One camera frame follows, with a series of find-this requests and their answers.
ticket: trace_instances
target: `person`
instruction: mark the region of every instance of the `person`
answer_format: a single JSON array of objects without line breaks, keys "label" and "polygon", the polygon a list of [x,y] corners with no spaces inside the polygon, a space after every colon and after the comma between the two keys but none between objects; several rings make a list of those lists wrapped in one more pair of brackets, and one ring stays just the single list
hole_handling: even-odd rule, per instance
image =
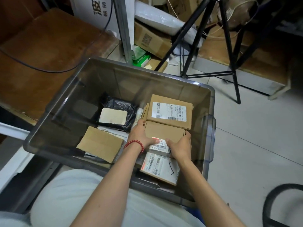
[{"label": "person", "polygon": [[[131,130],[128,141],[144,147],[157,144],[147,138],[143,120]],[[166,140],[183,172],[207,227],[245,226],[210,187],[191,161],[191,134],[177,143]],[[141,145],[128,145],[118,161],[101,176],[81,169],[61,173],[40,193],[30,219],[34,227],[71,226],[204,226],[183,207],[129,189]]]}]

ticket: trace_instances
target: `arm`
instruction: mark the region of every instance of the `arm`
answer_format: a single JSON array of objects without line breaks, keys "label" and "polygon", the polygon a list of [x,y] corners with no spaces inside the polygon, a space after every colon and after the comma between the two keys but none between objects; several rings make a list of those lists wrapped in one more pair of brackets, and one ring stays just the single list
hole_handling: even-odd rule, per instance
[{"label": "arm", "polygon": [[166,140],[172,149],[182,173],[191,189],[203,220],[208,227],[242,227],[245,226],[236,214],[226,205],[211,188],[203,175],[191,161],[191,134],[186,131],[178,143]]},{"label": "arm", "polygon": [[[145,136],[141,119],[128,136],[128,141],[131,140],[139,140],[145,147],[159,142]],[[118,161],[78,213],[71,227],[121,226],[131,174],[140,152],[141,146],[138,143],[132,143],[124,149]]]}]

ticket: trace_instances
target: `person's right hand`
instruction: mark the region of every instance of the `person's right hand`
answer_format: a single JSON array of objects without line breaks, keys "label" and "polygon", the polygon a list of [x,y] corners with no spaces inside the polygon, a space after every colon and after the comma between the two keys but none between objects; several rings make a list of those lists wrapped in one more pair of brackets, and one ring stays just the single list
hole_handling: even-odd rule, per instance
[{"label": "person's right hand", "polygon": [[172,150],[172,156],[177,160],[178,163],[183,160],[191,161],[191,134],[185,131],[185,136],[180,138],[177,143],[167,139],[167,145]]}]

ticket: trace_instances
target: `black pen mark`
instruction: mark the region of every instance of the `black pen mark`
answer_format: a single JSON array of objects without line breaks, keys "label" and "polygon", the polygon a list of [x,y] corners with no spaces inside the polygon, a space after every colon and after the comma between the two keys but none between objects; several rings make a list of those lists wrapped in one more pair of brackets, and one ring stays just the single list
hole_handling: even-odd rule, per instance
[{"label": "black pen mark", "polygon": [[[171,167],[171,170],[172,170],[172,166],[170,165],[170,162],[169,162],[169,166]],[[174,174],[174,171],[173,171],[173,170],[172,170],[172,174]],[[172,174],[171,174],[171,175],[172,175]]]}]

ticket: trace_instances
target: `white pants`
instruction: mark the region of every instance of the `white pants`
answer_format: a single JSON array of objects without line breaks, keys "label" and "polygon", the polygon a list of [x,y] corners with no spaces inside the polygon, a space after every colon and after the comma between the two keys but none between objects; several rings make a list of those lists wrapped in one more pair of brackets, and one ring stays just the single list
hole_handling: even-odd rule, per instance
[{"label": "white pants", "polygon": [[[32,226],[70,226],[102,179],[81,169],[58,175],[34,202],[30,214]],[[122,226],[204,225],[179,205],[130,189]]]}]

